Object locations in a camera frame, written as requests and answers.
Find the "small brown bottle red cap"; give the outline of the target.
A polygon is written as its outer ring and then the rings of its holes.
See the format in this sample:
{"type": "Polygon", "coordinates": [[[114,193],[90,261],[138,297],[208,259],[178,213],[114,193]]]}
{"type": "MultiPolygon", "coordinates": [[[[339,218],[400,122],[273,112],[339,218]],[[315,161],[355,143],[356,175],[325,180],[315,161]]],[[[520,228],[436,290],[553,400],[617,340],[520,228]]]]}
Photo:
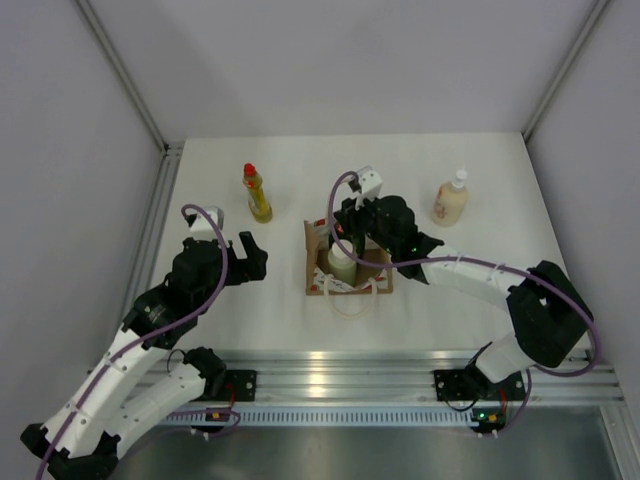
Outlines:
{"type": "Polygon", "coordinates": [[[269,223],[273,218],[272,207],[264,193],[262,176],[251,163],[243,167],[243,184],[248,192],[248,206],[254,219],[259,223],[269,223]]]}

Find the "cream pump lotion bottle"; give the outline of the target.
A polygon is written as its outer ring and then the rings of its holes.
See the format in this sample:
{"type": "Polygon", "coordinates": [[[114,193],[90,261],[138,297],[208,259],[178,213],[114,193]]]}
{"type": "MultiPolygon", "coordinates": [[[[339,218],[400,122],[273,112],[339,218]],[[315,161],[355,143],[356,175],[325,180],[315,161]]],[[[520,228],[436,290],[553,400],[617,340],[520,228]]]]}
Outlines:
{"type": "Polygon", "coordinates": [[[436,225],[449,227],[458,222],[469,198],[467,177],[467,170],[460,168],[451,180],[439,187],[431,211],[431,219],[436,225]]]}

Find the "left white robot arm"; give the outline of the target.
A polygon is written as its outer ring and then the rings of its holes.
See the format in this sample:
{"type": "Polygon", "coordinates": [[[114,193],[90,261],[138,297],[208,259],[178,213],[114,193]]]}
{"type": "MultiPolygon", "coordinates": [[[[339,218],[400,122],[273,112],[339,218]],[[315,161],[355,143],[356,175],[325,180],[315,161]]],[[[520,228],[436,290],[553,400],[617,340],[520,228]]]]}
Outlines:
{"type": "Polygon", "coordinates": [[[40,458],[40,475],[106,479],[131,446],[176,409],[224,392],[225,362],[212,349],[197,347],[156,384],[130,395],[149,369],[197,326],[212,295],[265,278],[267,252],[250,232],[239,238],[243,258],[216,240],[185,239],[170,272],[134,301],[79,390],[49,420],[25,428],[20,439],[40,458]]]}

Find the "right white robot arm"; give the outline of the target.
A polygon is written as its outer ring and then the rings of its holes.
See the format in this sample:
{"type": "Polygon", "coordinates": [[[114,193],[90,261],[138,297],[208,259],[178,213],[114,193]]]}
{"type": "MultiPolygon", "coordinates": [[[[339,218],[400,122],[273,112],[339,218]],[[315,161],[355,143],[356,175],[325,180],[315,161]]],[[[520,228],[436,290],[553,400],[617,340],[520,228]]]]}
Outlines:
{"type": "Polygon", "coordinates": [[[328,222],[335,239],[373,241],[405,278],[458,290],[508,314],[510,330],[462,370],[461,380],[475,396],[490,396],[510,375],[532,366],[558,367],[579,340],[596,335],[590,310],[558,265],[541,261],[521,270],[461,254],[421,232],[399,196],[345,199],[328,222]]]}

